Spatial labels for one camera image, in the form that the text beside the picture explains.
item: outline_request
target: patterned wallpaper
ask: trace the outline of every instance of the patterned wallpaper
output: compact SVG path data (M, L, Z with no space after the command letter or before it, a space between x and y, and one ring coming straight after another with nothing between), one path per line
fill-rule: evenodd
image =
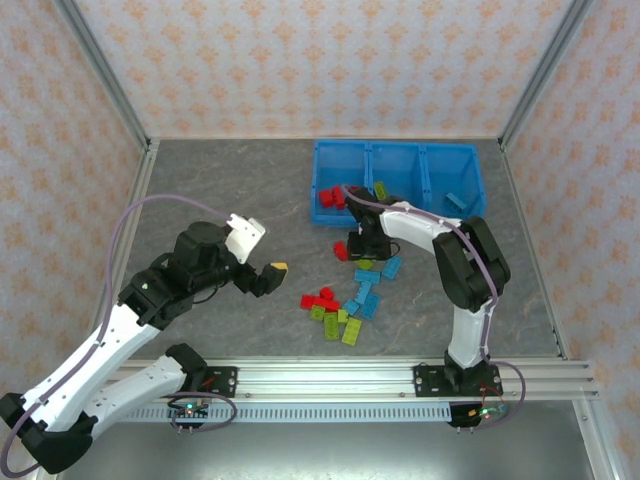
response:
M79 0L147 133L497 137L570 0Z
M508 154L547 286L640 472L640 8L598 1Z
M141 152L51 0L0 2L0 71L1 395L88 334Z

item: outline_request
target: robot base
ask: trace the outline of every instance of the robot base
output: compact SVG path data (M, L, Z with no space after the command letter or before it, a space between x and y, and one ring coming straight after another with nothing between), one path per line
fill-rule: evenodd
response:
M482 361L472 368L462 369L444 354L444 365L421 363L413 367L416 397L481 397L496 396L491 388L502 395L502 382L497 366ZM484 392L481 386L491 387Z

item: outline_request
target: lego brick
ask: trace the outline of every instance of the lego brick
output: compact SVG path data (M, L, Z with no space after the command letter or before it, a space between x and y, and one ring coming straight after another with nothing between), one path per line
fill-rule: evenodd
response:
M373 268L373 265L375 265L376 261L375 260L369 260L366 258L361 258L360 260L356 260L355 263L359 269L361 270L371 270L371 268Z
M303 295L300 300L300 308L304 308L305 310L311 310L311 307L315 305L316 297L313 295Z
M348 258L347 247L344 246L344 242L334 243L333 253L335 254L336 257L338 257L338 260L340 260L341 262L347 261L347 258Z
M358 302L354 302L353 300L347 300L342 308L346 310L349 315L355 315L355 313L360 308L360 305L358 304Z
M322 287L320 289L320 296L325 300L333 300L334 295L335 294L333 293L333 290L331 290L329 287Z
M356 302L362 305L364 301L367 299L367 295L369 295L369 292L371 291L372 286L373 284L371 282L362 282L360 284L360 289L358 290L358 294L356 295Z
M327 300L326 298L316 297L314 305L324 308L327 312L337 312L340 310L340 304L335 300Z
M358 334L360 333L360 327L362 326L362 320L349 317L347 326L344 328L344 334L342 335L342 343L355 346L356 340L358 340Z
M324 308L318 305L311 307L311 320L324 320Z
M464 211L467 209L467 204L451 192L447 193L447 195L444 197L444 203L458 213L464 213Z
M338 323L347 323L349 320L349 312L342 308L338 310Z
M320 205L322 205L323 208L333 207L336 204L331 190L320 190L318 198L320 198Z
M389 280L393 280L394 278L396 278L398 270L400 269L400 265L402 265L402 259L400 257L391 257L389 260L387 260L387 264L382 270L382 276L384 278L388 278Z
M379 272L368 272L367 270L356 270L356 274L353 276L356 282L369 282L377 285L380 283Z
M340 327L338 327L338 314L324 314L324 338L327 340L340 340Z
M331 190L331 193L333 194L333 201L336 204L336 208L338 210L344 210L346 204L344 201L344 193L342 192L342 187L340 185L336 185L335 187L333 187L333 190Z
M387 189L384 186L384 182L375 182L373 184L373 191L376 194L376 198L379 202L389 196L389 194L387 193Z
M373 320L373 316L376 314L376 310L378 309L378 305L380 304L380 296L375 293L369 293L367 295L367 299L364 301L362 305L362 310L360 310L360 316L362 318L366 318L367 320Z

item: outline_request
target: white arm segment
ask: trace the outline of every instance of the white arm segment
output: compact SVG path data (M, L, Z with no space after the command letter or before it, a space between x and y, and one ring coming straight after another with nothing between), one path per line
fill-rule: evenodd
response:
M471 368L482 361L482 327L486 304L476 313L453 306L453 335L449 344L449 356L461 368Z
M412 208L407 202L398 202L394 207ZM448 223L459 227L457 218L442 217ZM384 233L391 238L399 238L423 248L432 255L433 240L441 233L450 232L435 220L414 213L394 212L386 210L380 215L380 223ZM480 344L486 305L476 313L453 307L453 336L449 344L449 355L461 368L471 368L482 361Z
M102 345L78 373L33 413L33 421L46 422L49 432L64 432L71 428L96 390L133 352L160 333L151 325L138 325L137 321L138 315L126 305L114 306ZM99 327L54 373L24 394L25 410L78 364L95 342L98 330Z
M91 436L95 440L127 413L177 392L186 378L180 364L165 355L144 370L99 390L84 409L89 417L98 417Z
M398 202L394 207L413 208L408 202ZM442 217L443 220L460 226L457 218ZM391 238L399 238L413 243L415 246L425 249L433 255L433 240L441 233L450 232L451 229L439 222L415 213L393 212L385 210L380 215L380 223L384 233Z

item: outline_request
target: red lego brick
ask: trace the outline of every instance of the red lego brick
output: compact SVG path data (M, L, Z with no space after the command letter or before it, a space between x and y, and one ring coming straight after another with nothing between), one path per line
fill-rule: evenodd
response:
M333 245L333 253L341 262L346 262L348 259L347 247L344 246L344 242L336 242Z
M320 296L325 300L333 300L335 294L329 287L323 287L322 289L320 289Z
M336 208L338 210L344 210L346 204L344 203L344 193L342 193L342 187L336 185L335 187L333 187L331 193L333 195L333 200L335 201Z
M340 303L333 300L327 300L325 298L315 297L313 301L314 305L324 307L327 312L337 312L340 310Z
M318 297L314 297L313 295L303 295L300 300L300 308L305 310L311 310L311 307L315 305L315 301Z
M336 203L331 190L320 190L320 193L318 193L318 197L320 198L320 204L324 208L333 207Z

